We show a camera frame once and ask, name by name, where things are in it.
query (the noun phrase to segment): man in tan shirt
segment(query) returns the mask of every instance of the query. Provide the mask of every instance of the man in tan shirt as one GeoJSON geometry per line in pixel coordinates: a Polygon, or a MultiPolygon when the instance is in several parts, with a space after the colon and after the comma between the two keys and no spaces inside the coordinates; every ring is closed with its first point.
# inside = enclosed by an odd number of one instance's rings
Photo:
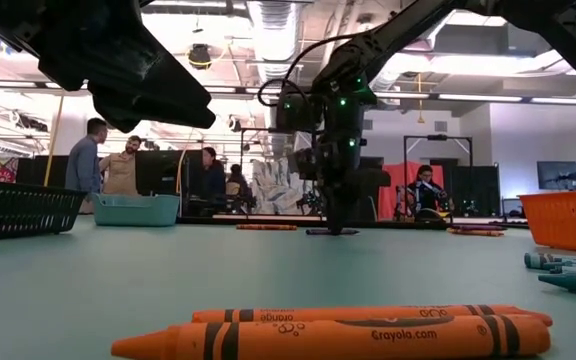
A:
{"type": "Polygon", "coordinates": [[[120,154],[111,154],[99,162],[99,169],[108,170],[103,194],[137,196],[135,176],[135,154],[141,146],[141,138],[133,135],[126,142],[126,149],[120,154]]]}

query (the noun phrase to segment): tan shirt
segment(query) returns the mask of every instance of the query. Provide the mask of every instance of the tan shirt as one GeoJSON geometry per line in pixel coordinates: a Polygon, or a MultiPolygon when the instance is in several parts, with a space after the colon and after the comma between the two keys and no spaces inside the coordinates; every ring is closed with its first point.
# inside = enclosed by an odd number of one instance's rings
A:
{"type": "Polygon", "coordinates": [[[99,168],[101,171],[108,170],[108,179],[104,182],[102,193],[108,195],[139,195],[137,193],[134,156],[126,153],[109,155],[101,160],[99,168]]]}

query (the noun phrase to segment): orange crayon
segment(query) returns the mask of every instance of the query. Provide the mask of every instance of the orange crayon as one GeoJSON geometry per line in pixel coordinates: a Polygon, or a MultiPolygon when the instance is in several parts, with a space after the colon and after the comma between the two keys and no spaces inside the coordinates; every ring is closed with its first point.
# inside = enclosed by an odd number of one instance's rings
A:
{"type": "Polygon", "coordinates": [[[392,360],[531,356],[550,348],[527,315],[362,321],[190,323],[116,341],[135,360],[392,360]]]}
{"type": "Polygon", "coordinates": [[[368,320],[401,318],[435,318],[467,315],[531,315],[546,326],[552,318],[546,314],[510,305],[443,305],[443,306],[370,306],[303,309],[219,309],[196,311],[192,322],[273,322],[314,320],[368,320]]]}
{"type": "Polygon", "coordinates": [[[284,230],[284,231],[295,231],[297,226],[295,225],[255,225],[255,224],[239,224],[237,225],[237,230],[284,230]]]}
{"type": "Polygon", "coordinates": [[[455,235],[476,235],[476,236],[504,236],[503,231],[498,230],[471,230],[471,229],[448,229],[448,232],[455,235]]]}

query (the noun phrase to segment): plastic basket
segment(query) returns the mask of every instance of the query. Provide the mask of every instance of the plastic basket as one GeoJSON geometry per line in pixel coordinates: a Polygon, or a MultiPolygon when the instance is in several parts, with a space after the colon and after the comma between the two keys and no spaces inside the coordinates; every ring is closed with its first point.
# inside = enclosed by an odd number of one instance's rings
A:
{"type": "Polygon", "coordinates": [[[96,195],[95,223],[100,226],[172,226],[179,198],[172,195],[96,195]]]}
{"type": "Polygon", "coordinates": [[[576,250],[576,191],[519,198],[535,243],[576,250]]]}
{"type": "Polygon", "coordinates": [[[72,229],[85,193],[0,182],[0,239],[72,229]]]}

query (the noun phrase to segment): man in blue shirt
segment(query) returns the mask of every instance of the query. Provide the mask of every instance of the man in blue shirt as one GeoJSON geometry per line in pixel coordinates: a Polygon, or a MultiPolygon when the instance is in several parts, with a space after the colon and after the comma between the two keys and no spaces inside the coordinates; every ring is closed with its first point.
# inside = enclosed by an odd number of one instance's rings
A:
{"type": "Polygon", "coordinates": [[[105,121],[92,118],[88,120],[87,135],[70,150],[66,168],[66,189],[88,193],[81,205],[80,213],[93,212],[91,194],[101,191],[101,171],[97,157],[97,145],[103,144],[108,136],[105,121]]]}

